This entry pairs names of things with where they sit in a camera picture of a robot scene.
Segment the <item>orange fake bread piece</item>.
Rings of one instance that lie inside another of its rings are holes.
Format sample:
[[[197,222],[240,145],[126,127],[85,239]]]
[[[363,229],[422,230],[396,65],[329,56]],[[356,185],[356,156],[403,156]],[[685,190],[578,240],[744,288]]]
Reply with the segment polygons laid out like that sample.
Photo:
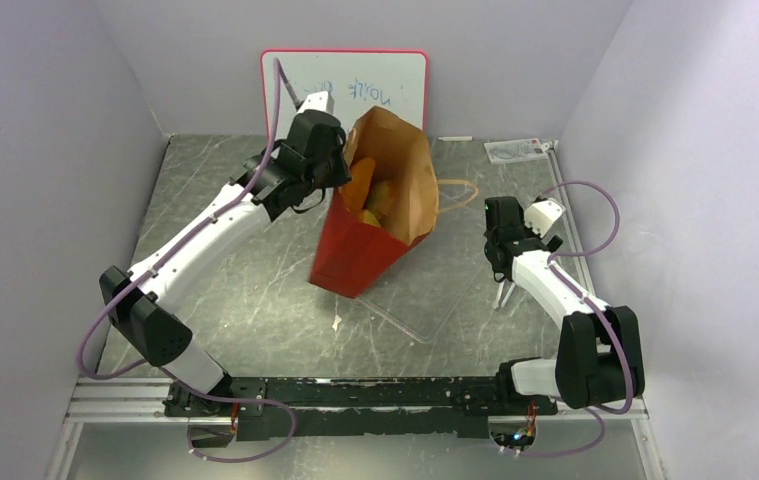
[[[364,209],[377,218],[386,217],[395,202],[396,187],[389,181],[382,181],[371,186],[365,200]]]

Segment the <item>red paper bag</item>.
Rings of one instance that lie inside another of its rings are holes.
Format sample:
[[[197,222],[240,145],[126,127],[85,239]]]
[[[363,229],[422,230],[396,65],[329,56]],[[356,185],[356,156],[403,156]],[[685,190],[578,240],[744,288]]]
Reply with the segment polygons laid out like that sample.
[[[378,218],[377,228],[358,221],[347,211],[334,188],[325,217],[311,284],[355,298],[434,229],[444,208],[439,205],[437,177],[426,134],[382,107],[374,106],[350,130],[344,159],[351,165],[364,157],[376,160],[371,186],[389,181],[396,187],[390,213]]]

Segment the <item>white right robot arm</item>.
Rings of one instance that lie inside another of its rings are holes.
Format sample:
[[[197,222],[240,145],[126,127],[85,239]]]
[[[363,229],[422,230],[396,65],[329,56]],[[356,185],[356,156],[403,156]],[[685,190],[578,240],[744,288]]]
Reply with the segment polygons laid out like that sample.
[[[510,360],[500,367],[497,406],[517,414],[533,396],[559,398],[573,409],[610,408],[645,388],[640,333],[635,312],[592,295],[556,262],[562,244],[545,236],[563,213],[551,198],[528,207],[511,196],[484,201],[484,255],[498,283],[497,306],[519,287],[550,316],[559,331],[552,358]]]

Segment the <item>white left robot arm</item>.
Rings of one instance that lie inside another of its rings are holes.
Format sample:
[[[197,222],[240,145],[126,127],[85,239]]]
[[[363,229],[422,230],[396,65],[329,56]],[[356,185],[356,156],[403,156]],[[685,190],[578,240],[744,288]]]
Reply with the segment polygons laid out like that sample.
[[[193,221],[129,269],[107,269],[99,284],[112,326],[149,365],[192,390],[192,403],[216,416],[232,400],[227,371],[176,315],[189,288],[223,257],[314,192],[349,181],[346,134],[325,109],[296,114],[290,130],[247,159]]]

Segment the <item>orange fake baguette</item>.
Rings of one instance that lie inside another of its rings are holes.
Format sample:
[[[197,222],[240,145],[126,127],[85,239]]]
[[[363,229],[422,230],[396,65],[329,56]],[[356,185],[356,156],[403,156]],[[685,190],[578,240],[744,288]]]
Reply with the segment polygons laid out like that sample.
[[[363,210],[375,169],[376,160],[371,157],[364,157],[351,165],[351,180],[340,188],[348,212],[357,214]]]

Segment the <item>white printed card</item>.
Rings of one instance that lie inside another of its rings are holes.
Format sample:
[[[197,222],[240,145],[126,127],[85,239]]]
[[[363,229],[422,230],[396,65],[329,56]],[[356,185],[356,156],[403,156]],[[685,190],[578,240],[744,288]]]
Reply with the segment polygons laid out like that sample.
[[[542,160],[548,157],[549,143],[538,138],[486,142],[489,161],[495,165]]]

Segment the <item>pink framed whiteboard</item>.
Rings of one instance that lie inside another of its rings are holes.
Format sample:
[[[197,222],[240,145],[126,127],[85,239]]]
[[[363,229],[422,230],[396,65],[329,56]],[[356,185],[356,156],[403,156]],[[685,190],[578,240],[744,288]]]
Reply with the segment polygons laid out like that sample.
[[[274,63],[283,67],[294,96],[327,91],[333,115],[350,129],[373,106],[426,128],[429,62],[421,50],[268,49],[260,56],[265,118],[278,113],[277,136],[287,135],[297,113],[289,90],[274,81]]]

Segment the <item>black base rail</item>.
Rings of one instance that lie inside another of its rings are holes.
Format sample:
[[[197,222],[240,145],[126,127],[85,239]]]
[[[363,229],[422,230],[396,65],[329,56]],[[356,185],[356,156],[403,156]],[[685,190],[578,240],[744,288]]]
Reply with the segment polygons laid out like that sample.
[[[294,436],[455,434],[485,439],[496,417],[552,416],[546,396],[511,394],[501,374],[453,377],[234,377],[209,398],[170,385],[168,418],[236,441]]]

